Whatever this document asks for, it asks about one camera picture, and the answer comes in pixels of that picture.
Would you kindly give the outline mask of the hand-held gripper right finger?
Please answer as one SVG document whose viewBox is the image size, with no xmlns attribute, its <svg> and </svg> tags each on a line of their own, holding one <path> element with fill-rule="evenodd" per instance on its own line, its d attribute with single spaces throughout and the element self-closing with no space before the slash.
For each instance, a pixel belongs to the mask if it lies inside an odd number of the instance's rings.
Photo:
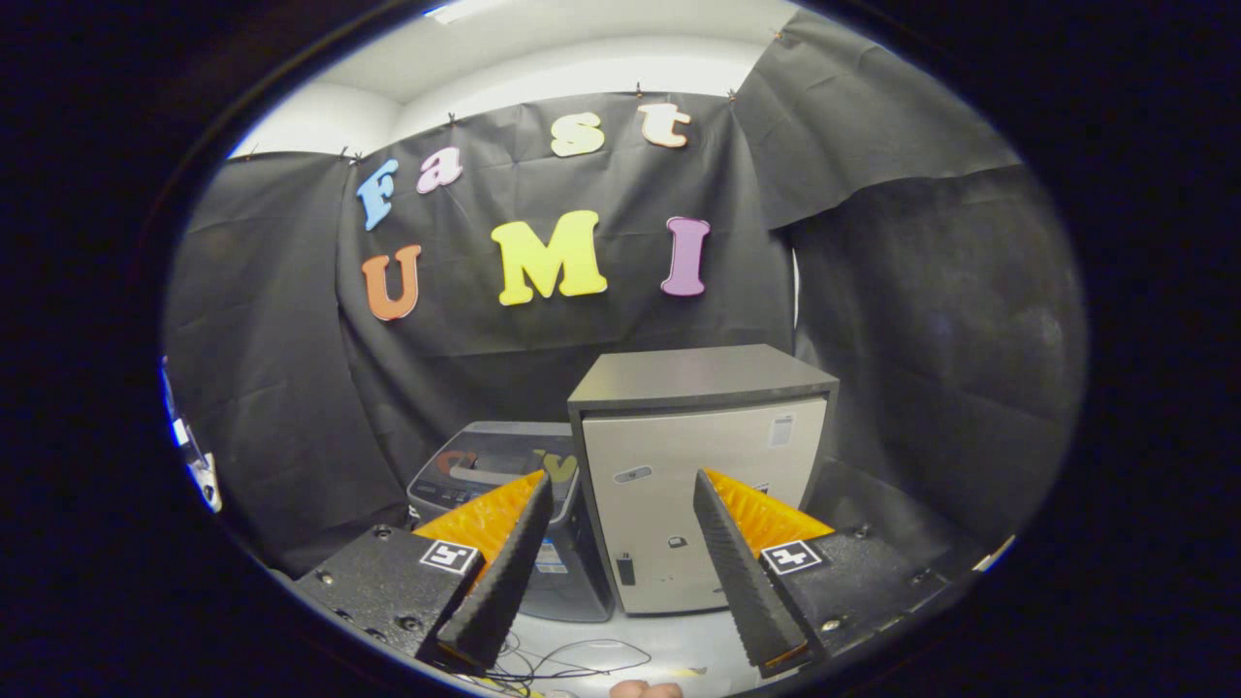
<svg viewBox="0 0 1241 698">
<path fill-rule="evenodd" d="M 696 473 L 692 501 L 746 657 L 763 679 L 859 661 L 949 596 L 934 566 L 717 471 Z"/>
</svg>

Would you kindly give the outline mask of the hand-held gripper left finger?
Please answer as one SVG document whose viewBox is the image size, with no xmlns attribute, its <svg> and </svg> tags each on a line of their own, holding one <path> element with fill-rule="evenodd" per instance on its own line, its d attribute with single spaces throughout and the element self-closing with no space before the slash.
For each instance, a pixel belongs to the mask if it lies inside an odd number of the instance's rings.
<svg viewBox="0 0 1241 698">
<path fill-rule="evenodd" d="M 413 532 L 374 527 L 294 585 L 379 645 L 482 676 L 505 645 L 552 515 L 553 486 L 536 471 Z"/>
</svg>

